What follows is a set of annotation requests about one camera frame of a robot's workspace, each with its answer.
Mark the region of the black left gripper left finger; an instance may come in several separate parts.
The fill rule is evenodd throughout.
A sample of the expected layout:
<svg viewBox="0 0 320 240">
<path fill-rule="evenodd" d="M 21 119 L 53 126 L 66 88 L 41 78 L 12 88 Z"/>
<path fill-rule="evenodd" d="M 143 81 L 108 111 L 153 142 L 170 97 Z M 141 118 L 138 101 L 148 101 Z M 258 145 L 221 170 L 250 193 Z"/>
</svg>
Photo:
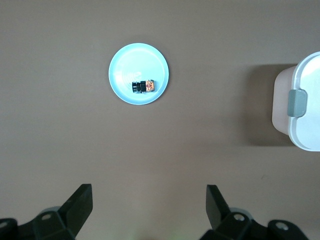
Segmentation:
<svg viewBox="0 0 320 240">
<path fill-rule="evenodd" d="M 82 184 L 62 206 L 43 210 L 18 227 L 18 240 L 76 240 L 93 210 L 91 184 Z"/>
</svg>

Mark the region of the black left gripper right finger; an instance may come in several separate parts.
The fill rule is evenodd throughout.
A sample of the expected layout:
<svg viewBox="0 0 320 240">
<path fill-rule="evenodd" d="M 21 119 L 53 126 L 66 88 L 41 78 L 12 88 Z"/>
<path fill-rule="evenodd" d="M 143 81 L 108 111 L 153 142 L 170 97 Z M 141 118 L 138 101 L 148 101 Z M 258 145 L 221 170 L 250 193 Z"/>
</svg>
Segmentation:
<svg viewBox="0 0 320 240">
<path fill-rule="evenodd" d="M 268 240 L 268 229 L 248 211 L 229 207 L 216 185 L 206 187 L 205 209 L 211 229 L 201 240 Z"/>
</svg>

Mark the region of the orange and black switch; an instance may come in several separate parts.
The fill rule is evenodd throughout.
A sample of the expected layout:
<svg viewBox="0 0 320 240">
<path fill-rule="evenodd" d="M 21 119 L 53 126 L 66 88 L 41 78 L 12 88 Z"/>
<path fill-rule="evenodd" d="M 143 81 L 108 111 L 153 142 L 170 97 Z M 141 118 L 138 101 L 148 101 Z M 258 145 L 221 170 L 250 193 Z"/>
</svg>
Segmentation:
<svg viewBox="0 0 320 240">
<path fill-rule="evenodd" d="M 131 88 L 135 94 L 152 93 L 156 90 L 155 81 L 152 79 L 134 81 L 131 83 Z"/>
</svg>

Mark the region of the white lidded container grey latches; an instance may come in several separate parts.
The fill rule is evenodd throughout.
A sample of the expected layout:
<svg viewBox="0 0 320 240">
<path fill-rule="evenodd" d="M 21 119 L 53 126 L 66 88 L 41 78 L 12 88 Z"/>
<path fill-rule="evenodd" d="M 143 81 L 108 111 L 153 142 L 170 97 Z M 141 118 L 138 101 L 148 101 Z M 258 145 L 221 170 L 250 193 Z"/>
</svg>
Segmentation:
<svg viewBox="0 0 320 240">
<path fill-rule="evenodd" d="M 320 152 L 320 51 L 275 78 L 272 124 L 298 148 Z"/>
</svg>

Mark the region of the light blue round plate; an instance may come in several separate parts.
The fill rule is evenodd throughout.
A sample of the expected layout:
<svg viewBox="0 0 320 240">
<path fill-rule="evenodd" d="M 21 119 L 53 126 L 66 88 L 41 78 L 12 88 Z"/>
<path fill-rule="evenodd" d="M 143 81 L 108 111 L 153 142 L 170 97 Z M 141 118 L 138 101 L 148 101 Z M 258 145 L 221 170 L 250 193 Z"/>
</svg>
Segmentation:
<svg viewBox="0 0 320 240">
<path fill-rule="evenodd" d="M 118 50 L 108 67 L 113 92 L 124 102 L 147 105 L 156 101 L 169 83 L 169 65 L 163 54 L 146 43 L 131 43 Z M 155 91 L 133 93 L 132 82 L 154 80 Z"/>
</svg>

